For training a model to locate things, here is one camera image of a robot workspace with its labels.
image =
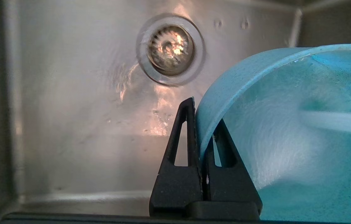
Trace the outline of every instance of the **blue bowl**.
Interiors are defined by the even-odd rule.
[[[262,220],[351,222],[351,44],[248,57],[211,85],[196,116],[201,157],[224,118]]]

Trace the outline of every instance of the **stainless steel sink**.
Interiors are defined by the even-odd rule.
[[[153,81],[137,58],[144,27],[165,15],[203,41],[199,69],[179,85]],[[339,43],[351,43],[351,0],[0,1],[0,217],[147,216],[181,101],[197,106],[261,51]],[[185,166],[184,130],[180,147]]]

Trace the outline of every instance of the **water droplet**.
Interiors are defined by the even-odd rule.
[[[220,29],[222,26],[222,21],[220,19],[215,19],[213,24],[214,24],[214,28]]]
[[[249,28],[249,22],[246,19],[241,21],[241,28],[242,30],[246,30]]]

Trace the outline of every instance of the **sink basin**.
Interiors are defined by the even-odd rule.
[[[204,43],[182,85],[153,81],[136,57],[143,27],[164,14],[190,21]],[[0,2],[0,218],[147,216],[181,101],[197,106],[256,53],[338,43],[351,43],[351,1]],[[187,164],[184,129],[176,164]]]

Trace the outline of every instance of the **sink drain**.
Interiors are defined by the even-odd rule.
[[[165,14],[143,26],[137,39],[137,58],[152,80],[164,85],[182,85],[200,71],[204,43],[189,20]]]

